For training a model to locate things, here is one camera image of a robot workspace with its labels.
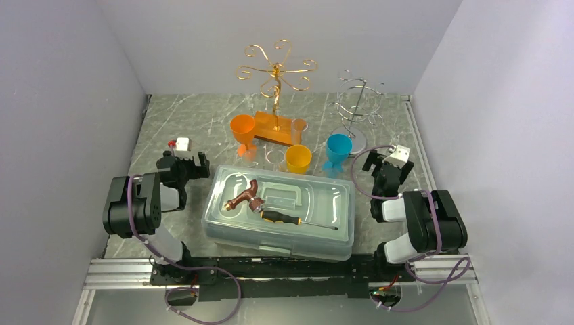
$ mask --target blue cup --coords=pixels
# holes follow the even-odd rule
[[[323,170],[342,172],[343,167],[341,166],[341,163],[347,159],[352,149],[353,142],[349,137],[339,133],[331,135],[327,139],[328,161],[323,164]]]

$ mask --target gray wall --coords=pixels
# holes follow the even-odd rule
[[[285,67],[312,58],[311,91],[336,91],[337,72],[384,82],[381,91],[412,93],[461,0],[97,0],[148,93],[256,93],[268,77],[235,77],[241,64],[266,68],[293,44]],[[296,85],[298,77],[286,78]]]
[[[0,323],[69,324],[145,102],[92,0],[0,2]]]
[[[493,324],[572,324],[574,3],[465,0],[414,93]]]

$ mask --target screwdriver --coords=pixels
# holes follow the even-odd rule
[[[270,222],[282,222],[282,223],[293,223],[294,225],[314,225],[316,227],[329,228],[333,230],[338,230],[339,227],[334,227],[333,225],[320,225],[318,223],[311,223],[306,221],[301,221],[301,218],[291,217],[290,215],[284,215],[283,213],[277,211],[261,211],[261,218]]]

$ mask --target orange goblet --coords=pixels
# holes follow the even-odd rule
[[[251,143],[255,137],[255,119],[253,116],[239,114],[233,117],[229,126],[231,127],[231,132],[233,132],[235,140],[241,143],[237,149],[239,157],[243,157],[243,154],[245,154],[247,150],[257,149],[257,147]]]

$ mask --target yellow cup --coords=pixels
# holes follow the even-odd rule
[[[291,173],[304,174],[311,164],[311,151],[300,144],[295,144],[285,151],[287,169]]]

